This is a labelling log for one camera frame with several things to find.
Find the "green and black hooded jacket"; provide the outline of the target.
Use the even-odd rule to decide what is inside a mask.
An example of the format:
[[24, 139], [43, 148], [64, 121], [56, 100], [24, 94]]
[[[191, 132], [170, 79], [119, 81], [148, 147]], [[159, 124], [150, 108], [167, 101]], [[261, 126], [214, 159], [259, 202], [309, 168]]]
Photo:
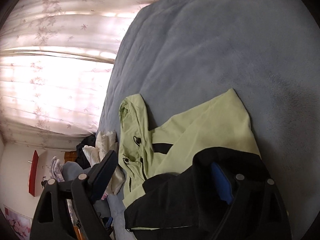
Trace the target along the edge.
[[266, 169], [248, 113], [232, 89], [153, 130], [139, 94], [122, 101], [119, 118], [125, 227], [136, 238], [211, 238], [216, 215], [226, 207], [212, 163], [234, 173]]

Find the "floral purple folded quilt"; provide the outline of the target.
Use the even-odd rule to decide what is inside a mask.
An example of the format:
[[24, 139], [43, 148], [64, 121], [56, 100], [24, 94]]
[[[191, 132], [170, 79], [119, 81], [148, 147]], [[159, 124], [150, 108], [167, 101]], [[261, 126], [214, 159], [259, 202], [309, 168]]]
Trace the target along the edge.
[[49, 173], [50, 177], [55, 179], [57, 182], [65, 181], [62, 175], [63, 172], [63, 164], [61, 163], [60, 159], [54, 156], [51, 160]]

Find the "blue fleece bed blanket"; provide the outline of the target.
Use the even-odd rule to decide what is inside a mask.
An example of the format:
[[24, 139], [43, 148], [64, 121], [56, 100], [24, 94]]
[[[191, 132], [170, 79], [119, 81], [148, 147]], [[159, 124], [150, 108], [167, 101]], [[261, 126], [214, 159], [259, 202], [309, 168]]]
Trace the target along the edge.
[[319, 213], [319, 26], [301, 0], [160, 0], [125, 34], [99, 129], [144, 98], [149, 127], [233, 88], [278, 185], [293, 239]]

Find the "white floral curtains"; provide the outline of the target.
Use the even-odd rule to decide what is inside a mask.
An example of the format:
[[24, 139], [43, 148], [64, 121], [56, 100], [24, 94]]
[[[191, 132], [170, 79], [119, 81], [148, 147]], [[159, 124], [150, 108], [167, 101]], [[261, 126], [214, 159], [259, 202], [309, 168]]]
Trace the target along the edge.
[[1, 29], [1, 136], [73, 149], [97, 131], [120, 43], [159, 0], [19, 0]]

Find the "red wall hanging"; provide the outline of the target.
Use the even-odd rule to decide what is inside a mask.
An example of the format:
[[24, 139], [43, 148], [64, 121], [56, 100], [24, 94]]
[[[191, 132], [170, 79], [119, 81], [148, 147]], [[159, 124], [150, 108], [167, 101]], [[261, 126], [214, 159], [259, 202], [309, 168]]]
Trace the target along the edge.
[[29, 172], [29, 179], [28, 179], [28, 192], [33, 197], [35, 197], [35, 189], [36, 189], [36, 172], [37, 172], [37, 165], [39, 162], [39, 155], [37, 151], [34, 151], [33, 158], [31, 160], [30, 172]]

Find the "pink white cat plush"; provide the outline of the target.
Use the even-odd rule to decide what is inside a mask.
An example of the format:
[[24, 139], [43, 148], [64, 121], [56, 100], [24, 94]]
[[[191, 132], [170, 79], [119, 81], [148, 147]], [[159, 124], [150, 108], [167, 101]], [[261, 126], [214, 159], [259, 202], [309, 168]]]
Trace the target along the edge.
[[105, 190], [103, 193], [103, 196], [101, 197], [101, 200], [105, 200], [108, 197], [108, 191]]

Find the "pink flower wall picture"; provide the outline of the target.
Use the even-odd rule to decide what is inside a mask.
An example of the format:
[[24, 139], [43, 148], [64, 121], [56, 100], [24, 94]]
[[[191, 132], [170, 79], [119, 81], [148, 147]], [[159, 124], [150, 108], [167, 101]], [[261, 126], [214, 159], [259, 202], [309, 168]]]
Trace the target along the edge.
[[19, 239], [30, 239], [32, 219], [25, 217], [20, 213], [16, 213], [8, 207], [4, 207], [6, 220], [9, 222], [11, 228], [16, 233]]

